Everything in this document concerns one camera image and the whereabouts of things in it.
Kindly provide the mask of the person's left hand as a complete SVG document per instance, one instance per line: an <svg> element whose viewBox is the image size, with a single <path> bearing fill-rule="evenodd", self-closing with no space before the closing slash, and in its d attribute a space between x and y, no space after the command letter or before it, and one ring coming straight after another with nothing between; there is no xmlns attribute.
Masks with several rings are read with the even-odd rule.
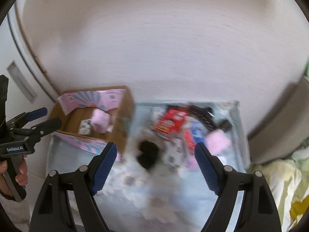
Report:
<svg viewBox="0 0 309 232"><path fill-rule="evenodd" d="M24 155L21 160L18 173L15 176L16 183L21 187L26 186L28 183L28 174L27 174L28 168L25 160L26 158L27 155ZM13 190L14 183L12 182L12 180L10 180L9 177L5 177L7 169L8 169L7 161L1 161L1 192L6 196L14 197L14 190Z"/></svg>

